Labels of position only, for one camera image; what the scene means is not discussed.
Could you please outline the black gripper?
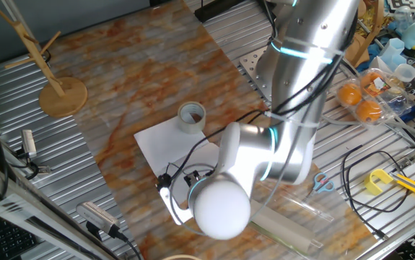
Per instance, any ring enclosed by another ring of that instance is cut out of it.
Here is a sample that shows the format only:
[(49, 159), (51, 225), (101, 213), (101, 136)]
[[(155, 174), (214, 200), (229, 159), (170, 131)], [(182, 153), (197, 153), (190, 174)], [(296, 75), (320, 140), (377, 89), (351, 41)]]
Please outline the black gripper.
[(183, 180), (186, 182), (188, 186), (193, 186), (197, 182), (201, 180), (201, 176), (199, 175), (199, 172), (197, 170), (189, 173), (188, 175), (185, 175), (183, 177)]

